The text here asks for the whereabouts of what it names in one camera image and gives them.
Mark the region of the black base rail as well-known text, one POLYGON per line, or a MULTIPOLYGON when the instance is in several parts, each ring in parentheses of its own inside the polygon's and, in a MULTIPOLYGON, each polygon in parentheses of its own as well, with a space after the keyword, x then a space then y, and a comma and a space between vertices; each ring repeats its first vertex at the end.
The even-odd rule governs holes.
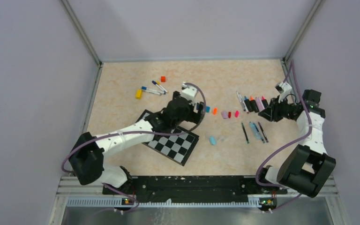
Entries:
POLYGON ((140 203, 246 203, 249 195, 287 194, 260 186, 252 176, 138 176, 120 189, 140 203))

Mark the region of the pale purple highlighter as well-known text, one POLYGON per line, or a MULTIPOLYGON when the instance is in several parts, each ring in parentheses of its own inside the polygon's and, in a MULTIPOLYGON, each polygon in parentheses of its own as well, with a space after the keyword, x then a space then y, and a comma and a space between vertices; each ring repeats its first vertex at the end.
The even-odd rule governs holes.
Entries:
POLYGON ((257 107, 258 107, 259 111, 260 112, 263 111, 265 108, 264 108, 264 105, 262 103, 262 100, 259 97, 256 97, 255 101, 256 101, 256 104, 257 104, 257 107))

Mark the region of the light blue highlighter cap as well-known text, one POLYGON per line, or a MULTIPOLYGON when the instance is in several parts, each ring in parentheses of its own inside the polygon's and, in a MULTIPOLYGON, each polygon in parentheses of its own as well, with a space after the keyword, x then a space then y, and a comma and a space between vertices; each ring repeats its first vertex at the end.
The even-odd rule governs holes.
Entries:
POLYGON ((210 137, 209 137, 209 142, 210 142, 210 144, 213 145, 213 146, 217 144, 217 141, 216 141, 216 139, 215 139, 214 136, 210 136, 210 137))

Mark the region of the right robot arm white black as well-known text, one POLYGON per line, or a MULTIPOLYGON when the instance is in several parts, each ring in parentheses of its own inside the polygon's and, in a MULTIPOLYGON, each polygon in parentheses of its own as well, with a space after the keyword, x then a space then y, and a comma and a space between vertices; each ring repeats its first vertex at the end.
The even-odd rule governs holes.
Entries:
POLYGON ((267 166, 258 173, 256 187, 269 193, 274 187, 283 186, 302 195, 314 198, 336 166, 336 160, 327 154, 323 144, 325 110, 319 107, 321 93, 305 90, 298 103, 282 102, 272 98, 259 116, 278 122, 283 118, 297 122, 300 138, 295 149, 280 166, 267 166))

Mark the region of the thin dark pen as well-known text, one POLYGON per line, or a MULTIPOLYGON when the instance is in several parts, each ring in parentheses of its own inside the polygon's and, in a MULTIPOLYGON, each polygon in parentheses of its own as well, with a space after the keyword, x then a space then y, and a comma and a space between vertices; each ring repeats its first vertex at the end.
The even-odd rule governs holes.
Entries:
POLYGON ((258 122, 258 125, 259 125, 259 127, 260 127, 260 129, 261 129, 261 133, 262 133, 262 135, 263 135, 263 137, 264 137, 264 139, 265 139, 265 142, 266 142, 266 143, 269 143, 269 140, 268 140, 268 138, 267 138, 267 136, 266 136, 266 133, 265 133, 265 131, 264 131, 261 123, 258 122))

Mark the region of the black white chessboard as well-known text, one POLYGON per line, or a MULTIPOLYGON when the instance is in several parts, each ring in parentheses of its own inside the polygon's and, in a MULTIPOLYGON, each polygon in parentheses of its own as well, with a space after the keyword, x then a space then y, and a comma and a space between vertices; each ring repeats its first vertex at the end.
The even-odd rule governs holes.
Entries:
POLYGON ((199 136, 189 132, 183 135, 162 136, 157 140, 144 142, 143 144, 175 163, 184 166, 198 141, 199 136))

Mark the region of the black highlighter orange cap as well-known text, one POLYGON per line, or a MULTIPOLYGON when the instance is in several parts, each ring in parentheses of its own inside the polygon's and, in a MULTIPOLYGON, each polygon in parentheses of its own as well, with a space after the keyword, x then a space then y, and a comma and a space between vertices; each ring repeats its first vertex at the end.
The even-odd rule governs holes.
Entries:
POLYGON ((252 106, 253 111, 254 111, 255 113, 259 113, 259 108, 258 108, 258 106, 257 106, 257 103, 256 103, 256 101, 253 99, 252 96, 250 96, 249 101, 250 101, 250 104, 251 104, 251 106, 252 106))

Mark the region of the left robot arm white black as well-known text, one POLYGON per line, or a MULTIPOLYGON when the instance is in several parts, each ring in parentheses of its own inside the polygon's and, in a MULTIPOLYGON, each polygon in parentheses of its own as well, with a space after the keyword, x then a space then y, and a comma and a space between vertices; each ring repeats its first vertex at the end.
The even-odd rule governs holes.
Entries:
POLYGON ((123 166, 109 165, 108 158, 145 143, 169 158, 183 162, 193 138, 189 133, 178 130, 178 126, 184 121, 196 125, 202 122, 205 102, 200 102, 198 111, 194 111, 197 93, 199 90, 196 87, 182 88, 180 92, 173 93, 165 108, 148 113, 133 125, 104 135, 81 134, 64 161, 71 164, 81 185, 99 181, 113 186, 121 194, 129 192, 132 186, 129 172, 123 166))

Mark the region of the black highlighter blue tip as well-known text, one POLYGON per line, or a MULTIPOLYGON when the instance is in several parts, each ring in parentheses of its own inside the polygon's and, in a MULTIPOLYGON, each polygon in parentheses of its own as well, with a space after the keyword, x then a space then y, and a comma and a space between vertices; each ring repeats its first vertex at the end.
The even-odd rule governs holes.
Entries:
POLYGON ((251 113, 254 112, 254 109, 251 106, 251 103, 250 103, 249 99, 246 96, 244 97, 244 103, 245 103, 245 106, 246 106, 246 108, 247 108, 247 110, 249 112, 251 112, 251 113))

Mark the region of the light blue eraser bar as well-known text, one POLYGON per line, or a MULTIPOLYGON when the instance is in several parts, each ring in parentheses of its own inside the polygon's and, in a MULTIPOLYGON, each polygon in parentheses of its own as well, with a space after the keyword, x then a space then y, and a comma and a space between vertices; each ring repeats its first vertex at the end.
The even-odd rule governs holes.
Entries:
POLYGON ((251 128, 251 130, 252 130, 252 132, 253 132, 253 134, 254 134, 254 136, 255 136, 255 138, 256 138, 257 140, 261 140, 261 137, 260 137, 260 135, 259 135, 258 130, 256 129, 255 124, 252 123, 252 122, 249 122, 249 126, 250 126, 250 128, 251 128))

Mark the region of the pale purple highlighter cap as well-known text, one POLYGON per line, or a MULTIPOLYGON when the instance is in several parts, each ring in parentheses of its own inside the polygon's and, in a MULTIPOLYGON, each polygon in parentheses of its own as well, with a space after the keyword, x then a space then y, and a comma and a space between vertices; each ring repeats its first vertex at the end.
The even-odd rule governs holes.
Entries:
POLYGON ((228 112, 227 111, 222 111, 221 116, 222 116, 223 119, 228 119, 228 112))

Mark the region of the black highlighter pink cap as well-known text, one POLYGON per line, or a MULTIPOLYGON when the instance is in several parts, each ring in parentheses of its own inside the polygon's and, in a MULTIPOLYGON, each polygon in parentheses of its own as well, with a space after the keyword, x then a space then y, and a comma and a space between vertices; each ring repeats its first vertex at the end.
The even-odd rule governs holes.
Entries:
POLYGON ((266 109, 269 106, 269 103, 264 96, 261 97, 261 102, 262 102, 264 109, 266 109))

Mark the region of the yellow block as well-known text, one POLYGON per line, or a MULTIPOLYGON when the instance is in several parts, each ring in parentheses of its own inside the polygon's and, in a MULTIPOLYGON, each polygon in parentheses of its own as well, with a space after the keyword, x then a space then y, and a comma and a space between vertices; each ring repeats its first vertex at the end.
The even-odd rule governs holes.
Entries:
POLYGON ((142 98, 142 95, 143 95, 143 91, 141 89, 138 89, 136 91, 135 98, 140 100, 142 98))

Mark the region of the black gel pen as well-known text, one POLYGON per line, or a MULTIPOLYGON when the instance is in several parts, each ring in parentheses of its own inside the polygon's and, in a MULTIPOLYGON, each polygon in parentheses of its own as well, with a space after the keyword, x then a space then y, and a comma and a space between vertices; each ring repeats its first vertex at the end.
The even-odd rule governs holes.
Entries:
POLYGON ((241 122, 241 127, 242 127, 242 130, 243 130, 243 133, 244 133, 244 136, 245 136, 246 142, 247 142, 247 144, 249 144, 249 143, 250 143, 250 141, 249 141, 249 138, 248 138, 248 135, 247 135, 247 132, 246 132, 246 128, 245 128, 245 125, 244 125, 244 123, 243 123, 243 122, 241 122))

